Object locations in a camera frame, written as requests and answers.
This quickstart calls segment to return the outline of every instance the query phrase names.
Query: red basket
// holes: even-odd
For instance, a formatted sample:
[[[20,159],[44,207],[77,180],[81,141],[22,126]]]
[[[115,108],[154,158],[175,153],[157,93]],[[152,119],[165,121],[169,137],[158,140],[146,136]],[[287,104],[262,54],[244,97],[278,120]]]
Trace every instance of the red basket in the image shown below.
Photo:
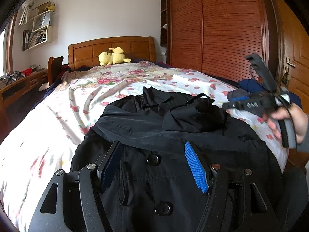
[[[31,72],[32,72],[31,68],[25,69],[24,71],[22,71],[22,73],[24,73],[26,75],[26,77],[29,76],[31,74]]]

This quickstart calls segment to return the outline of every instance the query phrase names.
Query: wooden desk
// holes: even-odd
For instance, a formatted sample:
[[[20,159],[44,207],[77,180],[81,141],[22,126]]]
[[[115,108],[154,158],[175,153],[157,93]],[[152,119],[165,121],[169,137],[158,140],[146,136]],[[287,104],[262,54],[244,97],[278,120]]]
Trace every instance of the wooden desk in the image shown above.
[[[47,70],[33,72],[30,76],[20,78],[0,90],[0,143],[11,131],[6,108],[45,79],[47,79]]]

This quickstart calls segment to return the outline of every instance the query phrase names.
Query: yellow stuffed animal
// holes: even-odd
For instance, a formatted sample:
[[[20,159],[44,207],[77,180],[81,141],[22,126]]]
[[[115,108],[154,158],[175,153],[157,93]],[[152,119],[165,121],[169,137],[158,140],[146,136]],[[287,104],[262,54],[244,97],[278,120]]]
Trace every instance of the yellow stuffed animal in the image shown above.
[[[121,64],[122,62],[129,63],[131,59],[126,58],[123,54],[123,49],[120,47],[117,48],[109,48],[107,51],[102,52],[99,57],[100,65],[114,65]]]

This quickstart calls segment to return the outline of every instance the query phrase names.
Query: headboard panel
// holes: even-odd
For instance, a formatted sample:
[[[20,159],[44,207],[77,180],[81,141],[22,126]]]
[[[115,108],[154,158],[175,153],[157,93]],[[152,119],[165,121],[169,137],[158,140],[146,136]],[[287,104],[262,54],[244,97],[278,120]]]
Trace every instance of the headboard panel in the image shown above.
[[[130,59],[148,59],[156,61],[155,45],[152,36],[118,36],[100,38],[71,44],[68,49],[69,66],[77,69],[80,66],[99,66],[98,56],[107,48],[120,46]]]

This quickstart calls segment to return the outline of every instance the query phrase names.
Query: hand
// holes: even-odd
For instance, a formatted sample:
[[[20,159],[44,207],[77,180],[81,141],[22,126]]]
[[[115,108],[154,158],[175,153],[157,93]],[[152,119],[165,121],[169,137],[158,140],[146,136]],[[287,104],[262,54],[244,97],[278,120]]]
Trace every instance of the hand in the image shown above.
[[[300,144],[304,141],[305,135],[307,133],[308,117],[307,114],[304,113],[302,109],[300,109],[300,107],[294,103],[292,103],[289,111],[295,126],[296,142]],[[275,120],[290,119],[290,115],[284,107],[280,107],[277,111],[271,113],[270,116]],[[267,121],[267,125],[272,130],[275,138],[277,140],[282,140],[281,133],[277,129],[276,123],[268,116],[268,114],[264,113],[263,119],[264,121]]]

